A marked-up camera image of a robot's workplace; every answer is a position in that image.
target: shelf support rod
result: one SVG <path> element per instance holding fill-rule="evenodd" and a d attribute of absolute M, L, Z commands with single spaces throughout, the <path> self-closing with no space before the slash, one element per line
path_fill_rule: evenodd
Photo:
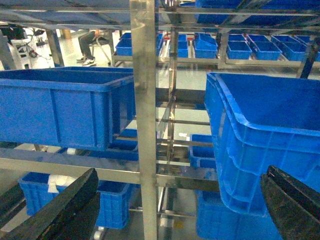
<path fill-rule="evenodd" d="M 313 41 L 309 42 L 305 51 L 303 61 L 296 74 L 299 79 L 307 79 L 312 70 L 314 62 L 319 54 L 320 37 L 316 37 Z"/>
<path fill-rule="evenodd" d="M 130 0 L 129 4 L 144 239 L 156 240 L 156 2 Z"/>

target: blue plastic crate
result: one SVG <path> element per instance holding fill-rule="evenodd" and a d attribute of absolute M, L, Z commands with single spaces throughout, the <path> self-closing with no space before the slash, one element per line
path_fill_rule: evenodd
<path fill-rule="evenodd" d="M 274 165 L 312 182 L 320 165 L 316 80 L 208 73 L 205 106 L 223 203 L 264 216 L 260 175 Z M 320 181 L 311 186 L 320 188 Z"/>
<path fill-rule="evenodd" d="M 266 15 L 253 15 L 248 19 L 243 21 L 244 25 L 267 25 L 273 26 L 277 24 L 282 24 L 292 20 L 294 17 L 292 16 L 266 16 Z"/>
<path fill-rule="evenodd" d="M 310 43 L 310 36 L 296 35 L 294 36 L 294 39 L 298 40 L 300 43 L 304 45 L 308 45 L 308 43 Z"/>
<path fill-rule="evenodd" d="M 159 33 L 156 39 L 156 54 L 159 56 L 160 50 L 164 42 L 163 33 Z M 120 56 L 132 56 L 132 39 L 131 33 L 126 32 L 120 38 L 119 43 L 115 46 L 116 54 Z"/>
<path fill-rule="evenodd" d="M 191 134 L 190 140 L 202 143 L 211 143 L 211 135 Z M 190 165 L 195 168 L 216 169 L 216 160 L 213 147 L 207 146 L 189 146 Z"/>
<path fill-rule="evenodd" d="M 188 42 L 178 41 L 178 58 L 187 58 L 189 56 L 188 52 Z"/>
<path fill-rule="evenodd" d="M 302 61 L 307 47 L 299 42 L 286 42 L 282 44 L 283 55 L 289 61 Z"/>
<path fill-rule="evenodd" d="M 283 43 L 298 43 L 298 40 L 288 35 L 273 35 L 271 36 L 271 42 L 284 52 Z"/>
<path fill-rule="evenodd" d="M 113 1 L 113 0 L 77 0 L 77 1 L 66 1 L 66 0 L 0 0 L 0 4 L 3 6 L 27 6 L 27 7 L 129 7 L 129 1 Z"/>
<path fill-rule="evenodd" d="M 251 42 L 250 47 L 258 60 L 278 60 L 282 51 L 270 41 Z"/>
<path fill-rule="evenodd" d="M 115 46 L 116 54 L 120 56 L 132 56 L 131 38 L 123 38 Z"/>
<path fill-rule="evenodd" d="M 230 34 L 229 35 L 229 42 L 236 41 L 236 42 L 246 42 L 246 38 L 243 34 Z"/>
<path fill-rule="evenodd" d="M 193 41 L 195 57 L 200 59 L 215 59 L 218 44 L 210 34 L 196 33 Z"/>
<path fill-rule="evenodd" d="M 122 34 L 122 36 L 120 37 L 120 39 L 131 39 L 131 32 L 125 32 L 124 34 Z"/>
<path fill-rule="evenodd" d="M 26 212 L 29 216 L 37 213 L 42 207 L 53 200 L 58 193 L 48 193 L 49 174 L 30 172 L 19 179 L 26 201 Z M 61 193 L 65 186 L 57 186 Z M 123 229 L 129 220 L 129 207 L 134 203 L 138 188 L 134 184 L 99 181 L 100 212 L 96 226 Z"/>
<path fill-rule="evenodd" d="M 249 59 L 252 50 L 245 41 L 229 41 L 226 53 L 229 59 Z"/>
<path fill-rule="evenodd" d="M 228 209 L 217 192 L 198 191 L 196 232 L 208 240 L 281 240 L 271 217 Z"/>
<path fill-rule="evenodd" d="M 104 151 L 136 114 L 132 69 L 12 70 L 0 79 L 4 142 Z"/>
<path fill-rule="evenodd" d="M 247 36 L 248 42 L 270 42 L 270 40 L 265 35 L 254 35 L 249 34 Z"/>
<path fill-rule="evenodd" d="M 196 8 L 205 9 L 234 9 L 236 8 L 241 0 L 196 0 Z M 222 24 L 228 15 L 224 14 L 195 14 L 195 19 L 198 23 L 202 24 Z"/>
<path fill-rule="evenodd" d="M 164 34 L 159 33 L 158 37 L 156 38 L 156 55 L 157 56 L 160 55 L 160 51 L 161 51 L 163 43 L 164 43 Z"/>
<path fill-rule="evenodd" d="M 122 137 L 137 137 L 136 129 L 125 129 Z M 138 161 L 138 142 L 115 139 L 105 151 L 92 151 L 89 157 Z"/>
<path fill-rule="evenodd" d="M 294 36 L 294 39 L 298 40 L 301 44 L 307 46 L 308 43 L 310 43 L 310 36 L 302 36 L 302 35 L 296 35 Z M 315 59 L 315 61 L 320 62 L 320 51 Z"/>

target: person's leg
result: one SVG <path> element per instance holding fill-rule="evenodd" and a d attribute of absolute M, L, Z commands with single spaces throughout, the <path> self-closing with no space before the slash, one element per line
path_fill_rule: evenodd
<path fill-rule="evenodd" d="M 83 54 L 87 59 L 91 59 L 91 60 L 93 60 L 94 57 L 93 57 L 92 54 L 91 54 L 89 45 L 94 42 L 94 41 L 93 41 L 94 37 L 95 37 L 95 32 L 94 32 L 94 31 L 91 31 L 91 32 L 83 35 L 83 36 L 79 39 L 79 44 L 80 44 L 80 49 L 81 49 L 82 54 Z"/>
<path fill-rule="evenodd" d="M 82 53 L 82 56 L 84 55 L 84 50 L 82 49 L 82 46 L 81 46 L 81 44 L 80 44 L 80 39 L 83 37 L 83 35 L 81 35 L 81 36 L 79 36 L 78 37 L 78 41 L 79 41 L 79 46 L 80 46 L 80 51 L 81 51 L 81 53 Z"/>

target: stacked blue crates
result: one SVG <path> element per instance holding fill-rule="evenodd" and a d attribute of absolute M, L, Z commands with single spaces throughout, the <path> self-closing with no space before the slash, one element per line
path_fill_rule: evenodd
<path fill-rule="evenodd" d="M 205 106 L 221 200 L 268 216 L 260 176 L 269 165 L 320 190 L 320 95 L 316 80 L 208 73 Z"/>
<path fill-rule="evenodd" d="M 121 136 L 137 137 L 136 129 L 125 129 Z M 89 157 L 138 161 L 138 143 L 129 140 L 115 140 L 106 151 L 92 151 Z M 48 192 L 49 174 L 30 172 L 19 180 L 23 190 L 27 214 L 34 215 L 58 193 Z M 100 212 L 96 220 L 99 227 L 123 229 L 129 221 L 129 208 L 134 203 L 139 185 L 124 182 L 100 180 L 97 191 L 100 192 Z M 65 186 L 56 186 L 61 193 Z"/>
<path fill-rule="evenodd" d="M 215 59 L 218 44 L 210 34 L 196 33 L 193 41 L 195 57 L 200 59 Z"/>
<path fill-rule="evenodd" d="M 178 35 L 178 58 L 187 58 L 189 56 L 188 51 L 188 37 L 186 34 Z"/>
<path fill-rule="evenodd" d="M 0 72 L 0 141 L 92 150 L 101 158 L 138 160 L 136 130 L 125 128 L 136 115 L 132 68 L 58 67 Z M 57 193 L 48 193 L 49 174 L 28 173 L 19 180 L 28 215 Z M 65 187 L 57 186 L 59 192 Z M 123 228 L 138 186 L 100 181 L 96 224 Z"/>
<path fill-rule="evenodd" d="M 212 136 L 191 134 L 190 140 L 210 143 Z M 213 147 L 189 146 L 188 152 L 192 167 L 216 169 Z M 212 170 L 206 174 L 207 179 L 215 179 L 215 176 Z M 198 197 L 196 231 L 199 237 L 209 240 L 282 239 L 270 216 L 251 216 L 234 212 L 223 204 L 218 192 L 196 191 L 196 193 Z"/>

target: stainless steel rack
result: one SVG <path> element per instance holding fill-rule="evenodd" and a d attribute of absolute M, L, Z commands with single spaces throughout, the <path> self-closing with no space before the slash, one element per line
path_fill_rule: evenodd
<path fill-rule="evenodd" d="M 196 105 L 203 105 L 204 91 L 177 89 L 178 63 L 212 64 L 219 69 L 232 66 L 269 66 L 269 67 L 297 67 L 297 77 L 308 78 L 313 63 L 319 51 L 320 42 L 319 23 L 320 12 L 317 10 L 265 10 L 260 9 L 271 0 L 243 0 L 236 9 L 207 9 L 180 7 L 179 1 L 162 2 L 156 7 L 156 0 L 130 0 L 129 8 L 107 7 L 23 7 L 0 6 L 1 20 L 23 26 L 48 29 L 48 41 L 55 64 L 64 66 L 58 37 L 53 29 L 95 28 L 131 30 L 132 57 L 117 56 L 113 52 L 113 62 L 133 61 L 136 122 L 138 130 L 139 162 L 114 162 L 110 159 L 101 161 L 99 158 L 61 155 L 41 151 L 23 151 L 17 149 L 0 149 L 0 168 L 32 171 L 67 176 L 80 176 L 89 168 L 96 168 L 99 179 L 116 182 L 141 184 L 144 239 L 158 239 L 159 215 L 188 216 L 172 211 L 171 195 L 176 189 L 190 189 L 203 191 L 219 191 L 217 181 L 204 179 L 203 169 L 194 169 L 186 165 L 188 145 L 201 146 L 204 143 L 179 141 L 174 139 L 176 123 L 208 125 L 207 122 L 178 121 L 175 111 L 178 108 L 197 109 Z M 53 11 L 79 13 L 128 13 L 130 22 L 119 23 L 106 19 L 105 23 L 94 26 L 84 23 L 69 23 L 63 21 L 44 21 L 40 19 L 12 18 L 7 11 Z M 220 25 L 197 23 L 194 14 L 229 15 Z M 157 15 L 161 15 L 165 22 L 157 22 Z M 275 26 L 243 25 L 242 22 L 250 16 L 293 16 L 294 20 Z M 219 34 L 219 59 L 178 58 L 178 33 L 203 32 L 211 29 Z M 170 57 L 156 56 L 156 34 L 159 30 L 170 31 Z M 288 61 L 257 61 L 227 59 L 226 49 L 229 33 L 248 34 L 303 34 L 315 36 L 308 46 L 303 62 Z M 6 55 L 1 57 L 3 65 L 12 66 Z M 169 63 L 169 88 L 157 88 L 157 63 Z M 158 116 L 156 106 L 165 108 L 163 116 Z"/>

